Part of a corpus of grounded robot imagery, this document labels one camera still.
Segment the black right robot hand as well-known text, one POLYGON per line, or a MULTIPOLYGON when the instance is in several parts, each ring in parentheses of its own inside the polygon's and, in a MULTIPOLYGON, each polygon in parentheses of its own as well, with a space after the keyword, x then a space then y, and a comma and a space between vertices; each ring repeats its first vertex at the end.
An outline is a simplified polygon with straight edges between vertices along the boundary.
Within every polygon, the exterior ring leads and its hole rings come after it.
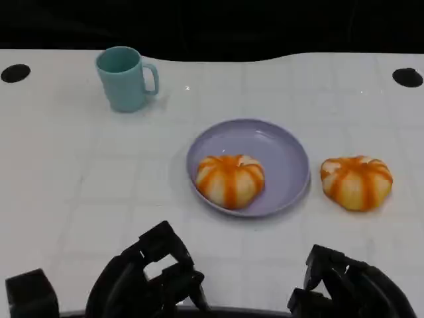
POLYGON ((302 288, 294 289, 293 317, 416 317, 403 291, 375 266, 315 244, 302 288))

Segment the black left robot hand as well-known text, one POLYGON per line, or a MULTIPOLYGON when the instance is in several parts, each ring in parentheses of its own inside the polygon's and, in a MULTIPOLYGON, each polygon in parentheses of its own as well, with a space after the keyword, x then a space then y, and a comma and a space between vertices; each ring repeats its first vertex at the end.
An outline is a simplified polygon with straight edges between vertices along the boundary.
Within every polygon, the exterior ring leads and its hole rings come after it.
POLYGON ((85 316, 174 317, 185 299, 208 312, 204 278, 181 238, 162 221, 109 261, 90 291, 85 316))

